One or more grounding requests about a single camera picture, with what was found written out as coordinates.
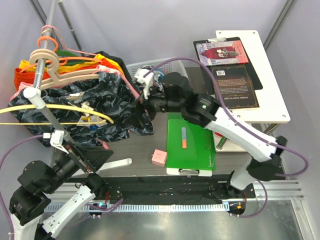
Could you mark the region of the colourful patterned shorts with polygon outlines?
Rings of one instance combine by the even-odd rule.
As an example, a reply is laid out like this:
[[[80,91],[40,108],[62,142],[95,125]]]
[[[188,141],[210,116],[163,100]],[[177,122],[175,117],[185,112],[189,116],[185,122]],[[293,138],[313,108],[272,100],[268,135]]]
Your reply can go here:
[[[145,70],[151,70],[153,68],[152,65],[143,65],[141,67],[141,69],[145,69]],[[154,84],[162,91],[163,90],[163,84],[162,84],[162,80],[164,78],[164,76],[167,74],[166,71],[160,69],[160,68],[156,68],[153,71],[154,74]]]

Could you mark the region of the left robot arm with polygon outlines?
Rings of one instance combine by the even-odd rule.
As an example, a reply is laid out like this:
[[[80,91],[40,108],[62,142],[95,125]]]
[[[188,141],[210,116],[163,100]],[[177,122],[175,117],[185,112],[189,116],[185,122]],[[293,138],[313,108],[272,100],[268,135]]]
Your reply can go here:
[[[50,167],[40,160],[30,162],[18,177],[20,187],[9,202],[10,219],[15,240],[54,240],[66,224],[89,201],[102,199],[107,183],[98,170],[113,155],[102,146],[80,146],[67,142],[62,155]],[[41,222],[49,198],[77,171],[87,176],[77,192],[51,217]]]

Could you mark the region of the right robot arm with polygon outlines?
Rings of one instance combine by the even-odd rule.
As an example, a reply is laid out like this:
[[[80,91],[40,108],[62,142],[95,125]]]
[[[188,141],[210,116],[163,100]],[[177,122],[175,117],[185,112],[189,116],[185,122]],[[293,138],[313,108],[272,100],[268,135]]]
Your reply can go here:
[[[287,143],[285,137],[268,136],[236,120],[211,95],[193,92],[188,78],[178,72],[164,76],[163,91],[156,90],[154,74],[147,69],[138,69],[133,80],[143,87],[138,102],[150,117],[155,117],[156,113],[180,113],[188,123],[227,137],[251,155],[245,166],[230,174],[225,185],[230,197],[238,197],[256,180],[269,182],[274,179],[281,164],[282,148]]]

